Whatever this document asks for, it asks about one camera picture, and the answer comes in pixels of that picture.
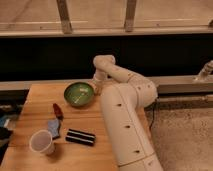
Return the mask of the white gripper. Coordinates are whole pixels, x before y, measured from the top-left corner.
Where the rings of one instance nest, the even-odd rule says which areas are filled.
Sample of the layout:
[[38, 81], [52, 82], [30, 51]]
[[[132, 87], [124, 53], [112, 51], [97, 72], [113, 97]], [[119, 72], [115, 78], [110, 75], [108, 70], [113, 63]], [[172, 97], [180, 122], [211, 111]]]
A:
[[93, 76], [92, 82], [94, 85], [94, 92], [96, 95], [100, 95], [103, 89], [103, 83], [106, 80], [105, 76], [98, 77], [97, 75]]

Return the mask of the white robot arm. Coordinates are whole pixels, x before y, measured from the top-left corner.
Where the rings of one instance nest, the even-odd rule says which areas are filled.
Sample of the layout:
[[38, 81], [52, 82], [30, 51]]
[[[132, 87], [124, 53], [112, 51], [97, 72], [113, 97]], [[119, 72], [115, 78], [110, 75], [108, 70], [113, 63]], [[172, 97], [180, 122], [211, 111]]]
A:
[[117, 66], [113, 55], [98, 55], [93, 64], [96, 84], [108, 76], [117, 81], [101, 90], [100, 107], [119, 171], [164, 171], [136, 112], [157, 99], [156, 85]]

